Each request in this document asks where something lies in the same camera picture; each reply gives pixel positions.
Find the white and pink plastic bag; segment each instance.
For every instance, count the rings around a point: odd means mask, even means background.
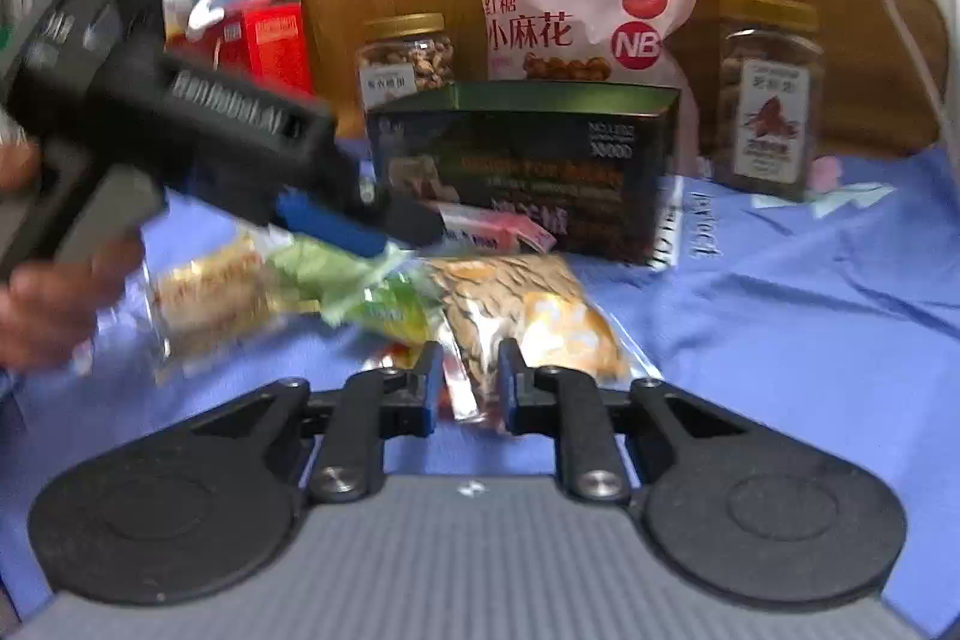
[[[491,79],[576,79],[683,91],[675,163],[693,175],[699,115],[664,47],[697,0],[483,0]]]

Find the gray ribbed surface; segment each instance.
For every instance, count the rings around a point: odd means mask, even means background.
[[[59,597],[18,640],[918,640],[877,600],[789,616],[673,576],[618,510],[547,477],[391,477],[311,512],[290,550],[229,592],[171,608]]]

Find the gold lid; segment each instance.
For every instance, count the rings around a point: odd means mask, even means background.
[[[421,12],[416,15],[367,20],[363,29],[368,42],[400,39],[402,36],[413,36],[418,33],[436,33],[443,30],[443,15],[440,12]]]
[[[720,0],[720,17],[741,23],[776,25],[798,33],[815,33],[820,28],[816,7],[798,1]]]

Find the jar with gold lid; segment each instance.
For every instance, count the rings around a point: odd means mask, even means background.
[[[439,12],[370,20],[357,52],[364,111],[393,98],[453,81],[453,44]]]
[[[817,10],[786,0],[720,0],[717,182],[801,201],[819,131]]]

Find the jar label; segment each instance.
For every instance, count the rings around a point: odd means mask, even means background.
[[[775,183],[796,182],[803,170],[809,99],[807,68],[774,61],[744,61],[733,171]]]
[[[412,92],[416,92],[416,75],[410,63],[367,66],[360,70],[360,94],[363,97],[364,109],[371,109]]]

